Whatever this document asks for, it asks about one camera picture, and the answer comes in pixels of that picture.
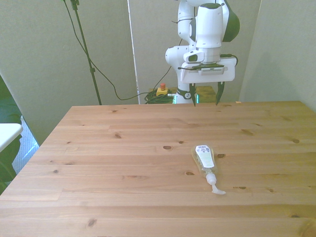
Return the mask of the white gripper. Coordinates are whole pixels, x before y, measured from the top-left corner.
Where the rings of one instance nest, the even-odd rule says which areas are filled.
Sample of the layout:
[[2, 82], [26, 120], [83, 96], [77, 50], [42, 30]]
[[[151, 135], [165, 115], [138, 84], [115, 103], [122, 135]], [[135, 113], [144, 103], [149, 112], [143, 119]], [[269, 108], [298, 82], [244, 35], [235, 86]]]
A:
[[179, 68], [181, 83], [189, 83], [189, 93], [192, 102], [196, 106], [196, 84], [206, 82], [218, 82], [215, 103], [218, 105], [223, 95], [226, 81], [235, 78], [235, 58], [221, 58], [215, 64], [183, 63]]

